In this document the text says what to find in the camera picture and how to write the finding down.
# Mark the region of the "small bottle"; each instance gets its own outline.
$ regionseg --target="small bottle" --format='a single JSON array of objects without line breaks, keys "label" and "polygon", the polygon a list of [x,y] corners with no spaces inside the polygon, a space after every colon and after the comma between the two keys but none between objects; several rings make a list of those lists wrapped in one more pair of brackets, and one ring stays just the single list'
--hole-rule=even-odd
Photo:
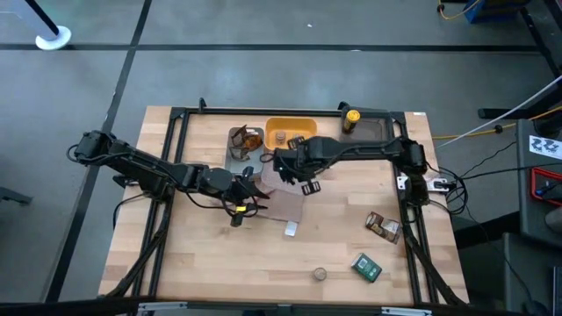
[{"label": "small bottle", "polygon": [[359,121],[360,118],[361,118],[361,114],[359,114],[359,111],[357,110],[348,111],[348,113],[345,115],[345,120],[343,121],[342,132],[343,133],[353,132],[353,129],[355,128],[355,125],[357,125],[357,122]]}]

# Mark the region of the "white object on floor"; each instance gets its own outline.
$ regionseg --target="white object on floor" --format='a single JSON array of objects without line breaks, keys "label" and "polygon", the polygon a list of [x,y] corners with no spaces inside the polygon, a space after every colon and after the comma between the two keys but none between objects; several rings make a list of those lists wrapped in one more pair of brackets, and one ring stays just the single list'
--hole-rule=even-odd
[{"label": "white object on floor", "polygon": [[288,221],[287,227],[285,228],[285,234],[287,236],[294,237],[295,234],[297,233],[297,227],[298,226],[299,226],[299,224],[297,224],[295,222]]},{"label": "white object on floor", "polygon": [[529,151],[562,160],[562,141],[529,135]]},{"label": "white object on floor", "polygon": [[65,47],[72,37],[72,32],[62,25],[56,27],[59,29],[59,35],[56,39],[46,40],[38,36],[35,38],[35,45],[42,50],[57,50]]}]

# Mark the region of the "small box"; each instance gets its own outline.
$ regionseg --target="small box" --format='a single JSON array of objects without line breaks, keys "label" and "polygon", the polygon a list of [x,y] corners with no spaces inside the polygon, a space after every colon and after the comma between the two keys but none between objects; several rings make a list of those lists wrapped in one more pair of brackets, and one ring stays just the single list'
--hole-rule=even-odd
[{"label": "small box", "polygon": [[395,245],[398,243],[400,237],[400,223],[396,220],[385,219],[381,215],[371,212],[369,216],[367,216],[365,227]]},{"label": "small box", "polygon": [[382,269],[364,253],[359,254],[355,261],[351,263],[351,268],[359,272],[360,275],[371,283],[375,282],[380,272],[382,272]]}]

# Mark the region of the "white clamp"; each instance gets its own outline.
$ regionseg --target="white clamp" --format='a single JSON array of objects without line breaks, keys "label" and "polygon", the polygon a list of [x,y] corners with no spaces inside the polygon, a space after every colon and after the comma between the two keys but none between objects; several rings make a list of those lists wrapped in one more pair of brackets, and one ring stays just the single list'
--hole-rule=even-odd
[{"label": "white clamp", "polygon": [[[396,183],[398,184],[398,189],[399,190],[405,190],[406,189],[406,180],[407,180],[407,176],[397,176],[396,177]],[[428,184],[428,191],[429,192],[449,192],[449,189],[446,188],[442,188],[442,187],[436,187],[436,183],[447,183],[447,179],[445,178],[432,178],[429,180],[426,180],[426,183]]]}]

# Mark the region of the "yellow container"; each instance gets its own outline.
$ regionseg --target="yellow container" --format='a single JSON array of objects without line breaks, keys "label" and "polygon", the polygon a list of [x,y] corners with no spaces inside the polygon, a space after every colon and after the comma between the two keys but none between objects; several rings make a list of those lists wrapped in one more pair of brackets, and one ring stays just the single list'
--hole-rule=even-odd
[{"label": "yellow container", "polygon": [[[316,121],[311,118],[269,118],[265,122],[265,147],[288,148],[287,141],[298,136],[305,139],[316,135]],[[279,140],[285,133],[285,139]]]}]

